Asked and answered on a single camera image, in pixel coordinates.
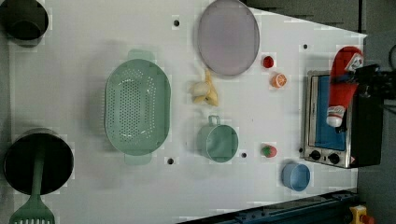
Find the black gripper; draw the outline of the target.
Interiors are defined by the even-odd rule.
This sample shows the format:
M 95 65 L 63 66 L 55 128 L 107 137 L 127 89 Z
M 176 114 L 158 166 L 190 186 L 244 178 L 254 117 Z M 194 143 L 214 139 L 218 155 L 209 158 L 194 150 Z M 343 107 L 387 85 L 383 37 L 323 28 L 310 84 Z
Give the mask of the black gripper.
M 332 84 L 358 83 L 358 93 L 362 97 L 379 97 L 387 100 L 396 98 L 395 71 L 382 71 L 378 64 L 363 66 L 353 73 L 331 77 Z

